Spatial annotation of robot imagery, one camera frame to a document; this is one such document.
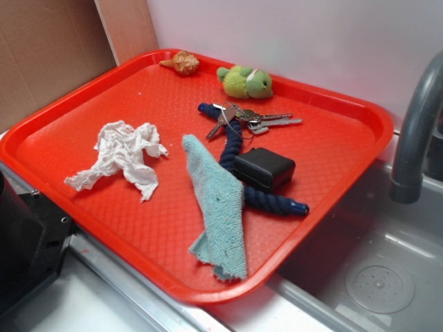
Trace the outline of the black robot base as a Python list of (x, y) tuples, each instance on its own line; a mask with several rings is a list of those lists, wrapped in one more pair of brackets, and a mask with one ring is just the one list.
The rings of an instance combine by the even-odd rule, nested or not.
[(1, 175), (1, 317), (60, 276), (72, 229), (47, 196), (18, 194)]

